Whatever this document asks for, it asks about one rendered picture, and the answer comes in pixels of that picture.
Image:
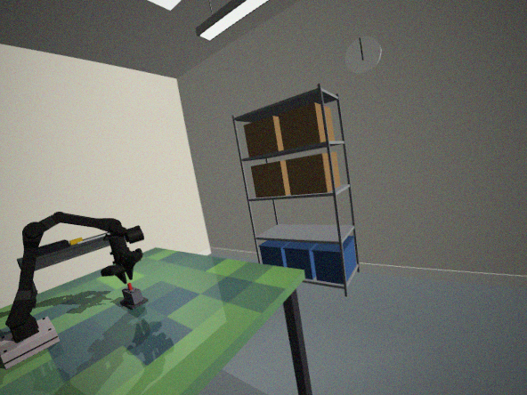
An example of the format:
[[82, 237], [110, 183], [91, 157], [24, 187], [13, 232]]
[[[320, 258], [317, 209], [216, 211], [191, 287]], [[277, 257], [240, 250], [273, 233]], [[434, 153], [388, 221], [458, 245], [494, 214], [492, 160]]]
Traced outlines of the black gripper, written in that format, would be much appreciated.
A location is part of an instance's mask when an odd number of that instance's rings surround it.
[[[110, 252], [110, 254], [113, 254], [114, 256], [114, 264], [116, 265], [110, 265], [110, 266], [107, 266], [106, 268], [104, 268], [103, 270], [101, 270], [101, 276], [102, 277], [106, 277], [106, 276], [116, 276], [117, 278], [119, 278], [124, 284], [127, 284], [127, 281], [126, 281], [126, 274], [127, 276], [129, 277], [130, 280], [133, 279], [133, 273], [134, 273], [134, 265], [135, 263], [132, 263], [132, 262], [125, 262], [125, 263], [122, 263], [121, 262], [121, 252], [125, 251], [125, 253], [127, 252], [127, 249], [129, 250], [129, 247], [122, 247], [118, 250], [116, 249], [111, 249], [112, 252]], [[121, 265], [120, 265], [121, 264]], [[126, 274], [125, 274], [126, 272]]]

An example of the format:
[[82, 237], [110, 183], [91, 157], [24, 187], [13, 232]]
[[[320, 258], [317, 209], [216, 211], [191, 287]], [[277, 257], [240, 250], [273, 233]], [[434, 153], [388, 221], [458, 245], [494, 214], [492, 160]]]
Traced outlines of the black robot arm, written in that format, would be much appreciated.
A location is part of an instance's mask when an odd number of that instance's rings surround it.
[[[9, 317], [5, 321], [5, 324], [11, 329], [12, 338], [16, 343], [22, 342], [24, 339], [26, 340], [26, 338], [39, 332], [36, 319], [30, 314], [32, 309], [36, 307], [37, 290], [33, 292], [32, 286], [36, 267], [36, 253], [44, 232], [58, 223], [94, 227], [114, 233], [110, 235], [105, 234], [103, 239], [104, 241], [109, 241], [112, 250], [118, 250], [126, 246], [124, 235], [126, 236], [126, 241], [130, 244], [144, 240], [144, 235], [139, 225], [126, 229], [122, 227], [119, 220], [114, 218], [91, 218], [56, 212], [40, 222], [30, 222], [22, 231], [24, 254], [20, 268], [19, 289], [14, 298]], [[117, 232], [121, 234], [117, 234]], [[121, 262], [137, 263], [142, 260], [141, 256], [141, 248], [137, 248], [135, 251], [127, 249], [126, 253], [125, 251], [121, 252]]]

